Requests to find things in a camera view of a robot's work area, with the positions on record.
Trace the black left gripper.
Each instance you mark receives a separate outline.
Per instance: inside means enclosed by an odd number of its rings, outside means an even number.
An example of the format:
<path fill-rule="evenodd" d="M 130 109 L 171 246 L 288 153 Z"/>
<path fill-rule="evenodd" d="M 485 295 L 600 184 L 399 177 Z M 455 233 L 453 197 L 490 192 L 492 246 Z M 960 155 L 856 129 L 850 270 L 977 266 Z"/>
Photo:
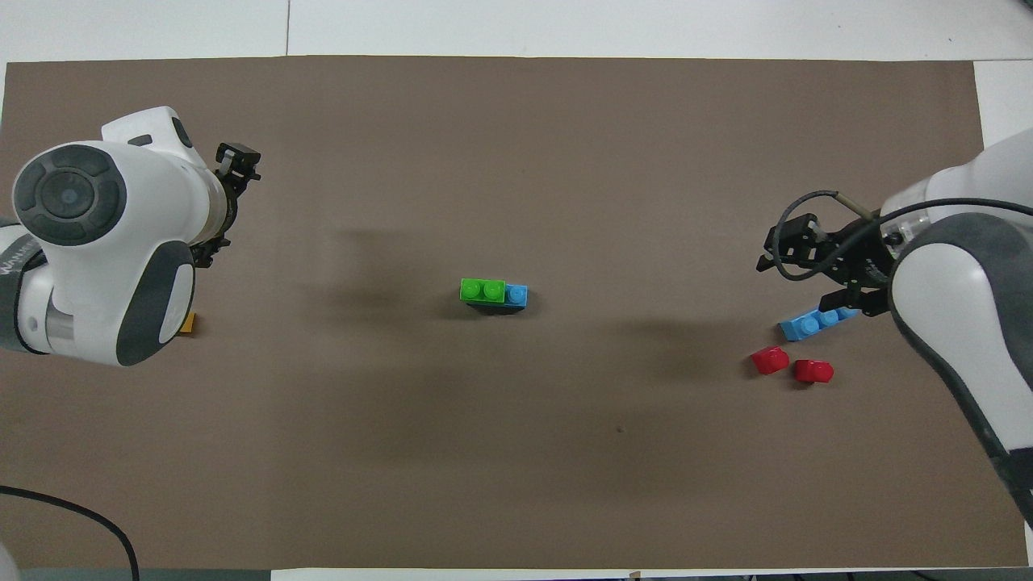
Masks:
<path fill-rule="evenodd" d="M 210 268 L 215 254 L 232 243 L 226 238 L 226 232 L 234 224 L 240 184 L 261 180 L 261 175 L 256 170 L 259 162 L 261 154 L 254 148 L 240 143 L 219 144 L 216 150 L 218 169 L 213 173 L 219 187 L 216 194 L 211 196 L 211 236 L 209 241 L 192 246 L 195 268 Z"/>

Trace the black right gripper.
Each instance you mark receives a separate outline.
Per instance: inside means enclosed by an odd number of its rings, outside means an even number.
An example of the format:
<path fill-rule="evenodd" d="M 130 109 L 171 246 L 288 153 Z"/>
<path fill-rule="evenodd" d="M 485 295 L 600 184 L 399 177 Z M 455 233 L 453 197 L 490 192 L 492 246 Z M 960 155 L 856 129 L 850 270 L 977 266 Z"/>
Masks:
<path fill-rule="evenodd" d="M 829 274 L 829 279 L 843 284 L 842 288 L 822 296 L 817 306 L 820 312 L 846 308 L 860 311 L 867 317 L 889 312 L 889 276 L 894 259 L 878 227 L 869 227 L 866 220 L 855 220 L 844 228 L 829 232 L 822 227 L 815 214 L 805 213 L 782 224 L 778 253 L 774 247 L 775 230 L 771 227 L 766 233 L 764 251 L 755 267 L 757 272 L 774 269 L 774 256 L 778 254 L 783 265 Z M 847 246 L 836 264 L 819 267 L 820 262 L 857 232 L 862 234 L 859 239 Z"/>

